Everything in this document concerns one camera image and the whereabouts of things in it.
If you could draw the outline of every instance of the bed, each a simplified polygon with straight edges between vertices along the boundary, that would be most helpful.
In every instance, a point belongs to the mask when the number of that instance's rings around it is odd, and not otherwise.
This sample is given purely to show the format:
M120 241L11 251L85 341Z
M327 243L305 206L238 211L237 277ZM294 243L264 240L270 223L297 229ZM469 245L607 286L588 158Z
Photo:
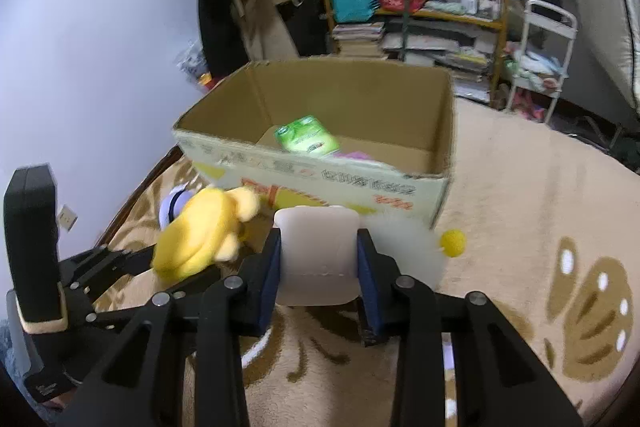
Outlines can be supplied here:
M634 324L640 178L547 126L465 100L457 101L457 114L454 183L437 230L464 230L468 247L449 262L440 291L487 293L586 424L596 424L616 402L640 351ZM152 245L159 203L182 183L199 188L206 181L174 150L114 219L104 237L110 247ZM249 235L256 248L270 223L258 219L254 227ZM95 306L142 304L161 288L146 272L121 279ZM362 348L349 305L277 307L268 333L242 343L252 425L388 425L397 349L395 343ZM192 425L189 364L186 371L184 420ZM450 367L446 389L452 427Z

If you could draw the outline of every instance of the screw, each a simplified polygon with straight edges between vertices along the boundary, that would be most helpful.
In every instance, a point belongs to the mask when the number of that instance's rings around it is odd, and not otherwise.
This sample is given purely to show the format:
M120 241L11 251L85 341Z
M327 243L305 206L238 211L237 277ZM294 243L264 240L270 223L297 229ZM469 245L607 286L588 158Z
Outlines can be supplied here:
M486 304L486 295L482 292L471 292L468 295L469 302L476 306L484 306Z
M413 288L415 285L415 280L413 277L409 275L401 275L396 279L396 286L400 288Z
M238 277L237 275L230 275L225 279L225 286L230 290L235 290L236 288L242 286L242 284L242 278Z
M170 300L171 297L168 293L165 292L156 293L153 297L151 297L151 302L153 302L155 306L164 306Z

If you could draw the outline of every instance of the wooden shelf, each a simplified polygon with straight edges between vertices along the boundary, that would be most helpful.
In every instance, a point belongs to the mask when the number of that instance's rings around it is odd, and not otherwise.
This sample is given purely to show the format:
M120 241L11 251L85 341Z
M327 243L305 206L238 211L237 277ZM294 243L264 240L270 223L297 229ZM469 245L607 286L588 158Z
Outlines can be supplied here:
M401 17L402 13L378 9L376 10L376 15L395 15ZM500 21L490 21L487 19L481 19L480 17L473 17L472 15L454 15L453 13L438 12L436 10L427 10L424 8L411 13L410 16L439 19L441 21L462 22L466 24L473 24L475 26L482 26L483 28L491 28L492 30L502 29L502 23Z

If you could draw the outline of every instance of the white wall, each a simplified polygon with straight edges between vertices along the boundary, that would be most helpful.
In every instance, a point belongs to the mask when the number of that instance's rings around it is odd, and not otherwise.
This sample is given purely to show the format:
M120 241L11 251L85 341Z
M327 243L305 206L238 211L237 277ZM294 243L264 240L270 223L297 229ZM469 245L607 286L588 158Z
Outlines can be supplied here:
M199 96L174 58L197 35L196 0L0 0L0 190L51 164L79 216L62 257L91 247L174 144ZM10 286L2 238L0 316Z

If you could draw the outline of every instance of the shelf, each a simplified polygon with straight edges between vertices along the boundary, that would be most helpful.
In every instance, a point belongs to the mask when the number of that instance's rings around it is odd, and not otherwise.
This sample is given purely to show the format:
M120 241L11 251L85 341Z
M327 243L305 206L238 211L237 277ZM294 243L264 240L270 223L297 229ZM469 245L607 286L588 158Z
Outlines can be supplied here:
M508 80L511 84L515 84L516 87L538 92L540 94L544 94L545 96L548 96L549 98L559 98L560 93L562 92L562 87L557 87L556 89L554 89L552 87L539 86L533 80L524 78L519 74L511 74L504 67L502 68L502 74L500 77L504 78L505 80Z
M488 104L491 102L491 85L488 80L482 82L462 82L453 78L453 92L459 98Z
M402 12L392 12L385 9L376 10L376 15L395 15L402 16ZM480 17L473 17L472 15L454 15L452 13L438 12L435 10L421 9L417 12L411 13L411 17L424 17L429 19L440 19L442 21L462 22L466 24L473 24L475 26L482 26L483 28L491 28L492 30L500 30L502 23L500 21L490 21L487 19L481 19Z

